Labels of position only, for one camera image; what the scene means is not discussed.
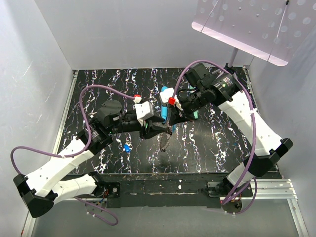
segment black marble table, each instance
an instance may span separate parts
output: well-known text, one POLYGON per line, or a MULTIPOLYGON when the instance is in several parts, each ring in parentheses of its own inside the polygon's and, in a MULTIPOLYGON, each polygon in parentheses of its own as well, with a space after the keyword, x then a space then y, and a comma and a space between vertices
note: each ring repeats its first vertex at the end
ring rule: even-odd
MULTIPOLYGON (((87 85, 101 84, 129 95, 141 94, 153 103, 155 111, 160 114, 159 92, 163 86, 174 87, 182 70, 80 70, 59 150, 65 148, 76 133, 84 128, 78 101, 81 90, 87 85)), ((237 75, 248 86, 242 68, 237 68, 237 75)), ((180 84, 180 88, 188 86, 184 80, 180 84)), ((125 112, 132 109, 132 101, 110 91, 94 89, 85 94, 86 113, 96 112, 109 99, 119 100, 125 112)), ((82 163, 73 173, 94 170, 99 173, 230 172, 249 155, 248 141, 228 116, 215 106, 209 104, 200 109, 198 114, 198 120, 176 125, 176 132, 172 135, 166 152, 159 151, 159 137, 141 140, 138 132, 117 134, 113 136, 111 145, 99 155, 82 163), (129 154, 123 150, 125 144, 131 147, 129 154)))

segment gray floor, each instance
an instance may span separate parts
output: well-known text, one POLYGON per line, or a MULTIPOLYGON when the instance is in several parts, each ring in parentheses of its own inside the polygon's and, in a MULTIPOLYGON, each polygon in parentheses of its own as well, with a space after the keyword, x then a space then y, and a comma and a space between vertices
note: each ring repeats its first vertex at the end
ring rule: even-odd
POLYGON ((298 236, 287 200, 256 200, 247 212, 236 217, 202 207, 111 210, 120 221, 114 227, 87 215, 82 203, 63 201, 37 219, 32 237, 298 236))

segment blue tube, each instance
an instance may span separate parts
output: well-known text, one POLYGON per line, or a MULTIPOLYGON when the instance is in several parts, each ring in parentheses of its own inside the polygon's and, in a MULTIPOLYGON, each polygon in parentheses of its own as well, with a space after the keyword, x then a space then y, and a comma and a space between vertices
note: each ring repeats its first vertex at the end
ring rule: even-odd
MULTIPOLYGON (((168 87, 163 86, 161 88, 161 91, 163 92, 166 89, 168 89, 168 87)), ((167 106, 161 106, 161 117, 164 119, 164 122, 162 122, 162 124, 165 124, 168 120, 168 107, 167 106)))

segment perforated panel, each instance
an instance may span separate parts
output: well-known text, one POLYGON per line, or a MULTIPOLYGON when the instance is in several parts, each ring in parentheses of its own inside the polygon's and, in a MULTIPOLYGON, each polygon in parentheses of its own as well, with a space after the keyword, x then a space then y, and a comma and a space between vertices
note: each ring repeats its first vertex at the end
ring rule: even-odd
POLYGON ((284 14, 285 6, 285 0, 199 0, 192 27, 285 66, 316 24, 316 0, 290 0, 284 14))

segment red cap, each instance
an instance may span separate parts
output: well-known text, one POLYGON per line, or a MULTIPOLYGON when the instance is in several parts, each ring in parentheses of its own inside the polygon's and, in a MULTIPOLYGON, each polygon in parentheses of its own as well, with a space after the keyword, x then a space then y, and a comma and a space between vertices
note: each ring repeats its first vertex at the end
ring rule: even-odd
POLYGON ((175 98, 172 98, 172 97, 169 97, 168 103, 169 103, 170 105, 174 105, 174 103, 176 103, 176 99, 175 99, 175 98))

